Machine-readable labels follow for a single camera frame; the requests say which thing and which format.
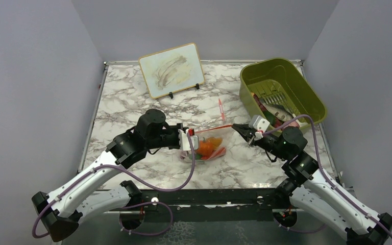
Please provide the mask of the orange toy pumpkin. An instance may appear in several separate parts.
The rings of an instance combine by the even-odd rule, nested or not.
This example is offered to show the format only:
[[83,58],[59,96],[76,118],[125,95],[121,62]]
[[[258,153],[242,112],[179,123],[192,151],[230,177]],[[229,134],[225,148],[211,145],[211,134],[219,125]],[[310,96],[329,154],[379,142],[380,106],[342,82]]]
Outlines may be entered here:
[[196,150],[197,154],[200,154],[202,156],[210,156],[216,148],[213,147],[212,144],[210,144],[207,141],[199,141],[199,147]]

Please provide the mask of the green toy cucumber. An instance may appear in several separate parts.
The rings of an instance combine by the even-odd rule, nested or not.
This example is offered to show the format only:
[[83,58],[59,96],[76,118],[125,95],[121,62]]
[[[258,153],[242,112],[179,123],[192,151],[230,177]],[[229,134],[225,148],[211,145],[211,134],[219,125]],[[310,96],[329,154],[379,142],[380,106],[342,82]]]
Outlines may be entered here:
[[201,158],[202,158],[202,155],[200,155],[200,154],[189,154],[188,155],[188,158],[190,159],[190,160],[192,160],[192,159],[195,159],[196,161],[199,161],[199,160],[201,160]]

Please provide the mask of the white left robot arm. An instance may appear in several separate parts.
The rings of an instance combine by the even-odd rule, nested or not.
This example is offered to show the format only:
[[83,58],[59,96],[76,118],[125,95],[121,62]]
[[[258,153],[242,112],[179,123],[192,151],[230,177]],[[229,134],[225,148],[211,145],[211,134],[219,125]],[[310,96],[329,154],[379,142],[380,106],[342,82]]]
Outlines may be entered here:
[[36,239],[49,236],[54,242],[62,241],[72,235],[82,222],[95,215],[114,208],[132,210],[141,206],[141,192],[132,181],[124,181],[118,188],[94,195],[100,186],[120,173],[160,192],[175,192],[184,188],[194,173],[194,162],[186,181],[172,189],[156,187],[128,169],[144,159],[152,149],[179,149],[194,155],[198,147],[199,138],[193,129],[182,124],[170,126],[162,111],[147,110],[134,127],[115,136],[87,169],[54,191],[39,191],[32,196],[37,211],[32,236]]

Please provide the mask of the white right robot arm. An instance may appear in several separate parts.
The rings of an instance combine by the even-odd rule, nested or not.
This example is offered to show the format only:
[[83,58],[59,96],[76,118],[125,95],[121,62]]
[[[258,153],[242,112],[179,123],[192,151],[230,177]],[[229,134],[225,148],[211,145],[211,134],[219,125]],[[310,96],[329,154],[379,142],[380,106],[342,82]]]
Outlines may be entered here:
[[319,162],[304,151],[307,139],[297,127],[280,136],[263,135],[264,126],[233,124],[250,145],[284,160],[287,178],[275,189],[274,201],[282,208],[292,204],[341,236],[346,244],[385,244],[392,239],[392,216],[378,213],[338,184]]

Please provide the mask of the clear zip bag orange zipper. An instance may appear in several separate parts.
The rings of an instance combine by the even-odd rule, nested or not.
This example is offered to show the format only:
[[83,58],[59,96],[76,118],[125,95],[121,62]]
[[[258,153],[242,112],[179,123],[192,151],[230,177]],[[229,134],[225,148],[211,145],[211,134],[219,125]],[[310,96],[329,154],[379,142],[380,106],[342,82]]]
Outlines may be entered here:
[[198,142],[194,144],[195,161],[210,161],[224,156],[228,152],[228,146],[232,142],[234,132],[232,125],[200,131],[193,130],[192,135],[198,137]]

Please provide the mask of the orange yellow toy pepper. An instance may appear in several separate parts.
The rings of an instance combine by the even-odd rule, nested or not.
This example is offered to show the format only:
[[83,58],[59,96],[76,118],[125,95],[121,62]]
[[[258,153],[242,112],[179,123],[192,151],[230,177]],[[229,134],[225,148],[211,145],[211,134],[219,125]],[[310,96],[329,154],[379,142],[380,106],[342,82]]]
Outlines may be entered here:
[[220,138],[220,137],[209,137],[209,138],[207,139],[207,141],[208,141],[210,144],[212,144],[214,148],[218,148],[218,147],[222,144],[223,139]]

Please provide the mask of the red toy chili pepper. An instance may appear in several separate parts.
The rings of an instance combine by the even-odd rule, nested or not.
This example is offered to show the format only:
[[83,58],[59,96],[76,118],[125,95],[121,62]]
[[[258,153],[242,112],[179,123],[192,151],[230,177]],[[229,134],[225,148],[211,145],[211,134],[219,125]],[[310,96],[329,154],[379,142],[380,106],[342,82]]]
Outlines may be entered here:
[[216,151],[214,151],[210,156],[202,156],[201,160],[212,160],[221,156],[224,156],[226,154],[226,148],[221,147],[218,148]]

